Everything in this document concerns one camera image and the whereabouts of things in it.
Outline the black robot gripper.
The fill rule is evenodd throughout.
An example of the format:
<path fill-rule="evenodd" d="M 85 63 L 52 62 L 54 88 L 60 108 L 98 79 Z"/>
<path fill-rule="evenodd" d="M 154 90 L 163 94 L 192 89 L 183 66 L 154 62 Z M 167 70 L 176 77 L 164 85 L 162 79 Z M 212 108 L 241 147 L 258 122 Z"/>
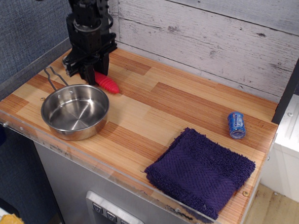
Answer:
<path fill-rule="evenodd" d="M 95 85 L 95 71 L 105 76 L 109 70 L 109 54 L 117 48 L 116 34 L 102 31 L 103 19 L 97 18 L 95 26 L 83 26 L 76 22 L 71 13 L 66 19 L 70 53 L 63 59 L 66 74 L 70 77 L 79 73 L 89 85 Z"/>

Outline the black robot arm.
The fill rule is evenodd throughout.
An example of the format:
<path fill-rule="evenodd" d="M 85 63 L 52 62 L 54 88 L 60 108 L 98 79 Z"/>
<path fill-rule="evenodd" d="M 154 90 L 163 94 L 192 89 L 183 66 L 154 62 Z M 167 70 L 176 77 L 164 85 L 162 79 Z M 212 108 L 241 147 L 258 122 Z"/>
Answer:
<path fill-rule="evenodd" d="M 95 85 L 97 72 L 108 74 L 109 54 L 117 48 L 114 23 L 108 13 L 108 0 L 68 0 L 72 12 L 66 18 L 70 53 L 63 59 L 66 74 L 79 74 Z"/>

